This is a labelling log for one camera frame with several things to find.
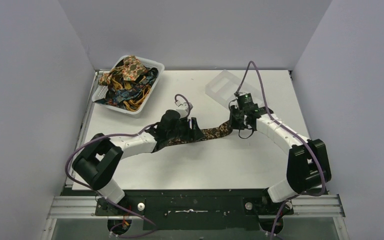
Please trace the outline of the brown floral tie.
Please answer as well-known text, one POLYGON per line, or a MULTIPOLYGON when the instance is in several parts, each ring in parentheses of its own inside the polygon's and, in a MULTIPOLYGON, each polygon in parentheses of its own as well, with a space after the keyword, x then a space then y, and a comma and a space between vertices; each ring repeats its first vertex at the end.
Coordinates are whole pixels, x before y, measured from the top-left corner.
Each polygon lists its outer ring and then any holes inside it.
POLYGON ((205 128, 205 129, 202 129, 201 132, 203 133, 204 137, 198 140, 181 139, 178 137, 178 138, 169 140, 167 143, 164 143, 163 146, 169 147, 169 146, 176 146, 176 145, 183 145, 183 144, 189 144, 189 143, 220 139, 230 135, 233 132, 233 129, 229 126, 229 122, 225 121, 218 127, 205 128))

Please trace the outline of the clear compartment tray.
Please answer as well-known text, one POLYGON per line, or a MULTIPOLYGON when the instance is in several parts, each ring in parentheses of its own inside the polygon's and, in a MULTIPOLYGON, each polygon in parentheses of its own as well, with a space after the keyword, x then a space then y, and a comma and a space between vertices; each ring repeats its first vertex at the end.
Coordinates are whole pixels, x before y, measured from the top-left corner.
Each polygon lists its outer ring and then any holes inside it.
MULTIPOLYGON (((241 78, 230 71, 223 70, 205 86, 205 93, 218 104, 229 109, 229 103, 235 99, 234 93, 237 91, 241 81, 241 78)), ((254 86, 244 82, 239 92, 251 94, 254 103, 260 107, 264 106, 259 84, 254 86)))

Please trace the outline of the white plastic basket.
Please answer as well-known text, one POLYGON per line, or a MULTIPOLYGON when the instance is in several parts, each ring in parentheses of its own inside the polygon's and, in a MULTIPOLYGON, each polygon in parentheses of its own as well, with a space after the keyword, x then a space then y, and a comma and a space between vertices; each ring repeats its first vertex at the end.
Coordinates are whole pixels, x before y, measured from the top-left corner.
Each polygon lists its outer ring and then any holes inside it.
MULTIPOLYGON (((125 57, 127 57, 128 55, 125 55, 125 56, 122 56, 118 62, 113 66, 113 68, 125 57)), ((104 108, 107 108, 107 109, 110 109, 110 110, 113 110, 113 111, 116 111, 116 112, 119 112, 119 113, 122 113, 122 114, 126 114, 126 115, 130 115, 131 117, 135 117, 137 118, 141 112, 143 111, 144 107, 145 107, 145 104, 146 102, 148 101, 148 99, 150 98, 150 95, 151 93, 153 92, 153 90, 156 88, 156 85, 160 79, 160 74, 163 73, 163 71, 165 70, 165 66, 162 64, 162 63, 159 63, 159 62, 156 62, 154 60, 150 60, 150 59, 146 59, 146 58, 143 58, 143 57, 138 57, 137 58, 141 61, 141 63, 147 67, 147 68, 156 68, 158 71, 159 71, 159 75, 158 77, 156 78, 156 81, 155 83, 153 84, 153 86, 151 87, 151 90, 150 90, 150 93, 149 95, 146 97, 146 99, 144 100, 144 102, 142 103, 142 105, 139 107, 139 109, 137 111, 128 111, 126 109, 123 109, 123 108, 118 108, 118 107, 115 107, 115 106, 112 106, 112 105, 107 105, 107 104, 104 104, 104 98, 106 96, 106 93, 108 91, 108 88, 107 86, 103 86, 103 85, 99 85, 99 79, 102 77, 103 74, 105 73, 108 73, 109 71, 104 71, 100 78, 97 80, 97 88, 95 90, 95 92, 92 94, 92 97, 91 97, 91 101, 95 104, 98 104, 104 108)))

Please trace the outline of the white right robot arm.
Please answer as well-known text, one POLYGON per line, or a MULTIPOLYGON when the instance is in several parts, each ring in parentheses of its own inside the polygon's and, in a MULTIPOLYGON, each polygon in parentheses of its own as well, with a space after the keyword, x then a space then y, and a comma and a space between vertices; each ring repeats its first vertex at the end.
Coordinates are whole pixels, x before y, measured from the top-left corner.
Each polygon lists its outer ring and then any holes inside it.
POLYGON ((235 93, 229 106, 229 126, 259 132, 287 155, 286 175, 267 190, 273 203, 280 203, 315 187, 325 187, 332 173, 325 143, 298 134, 268 107, 258 106, 250 93, 235 93))

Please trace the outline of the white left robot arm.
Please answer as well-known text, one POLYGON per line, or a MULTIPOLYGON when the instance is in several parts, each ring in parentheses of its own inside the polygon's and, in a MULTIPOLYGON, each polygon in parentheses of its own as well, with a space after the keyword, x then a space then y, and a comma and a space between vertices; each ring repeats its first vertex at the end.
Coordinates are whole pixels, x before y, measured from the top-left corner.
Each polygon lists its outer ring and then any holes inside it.
POLYGON ((113 175, 122 159, 158 152, 172 140, 196 142, 204 136, 196 118, 182 117, 178 111, 169 109, 159 122, 137 134, 96 134, 79 148, 71 166, 88 188, 109 200, 110 211, 121 215, 126 212, 128 201, 113 175))

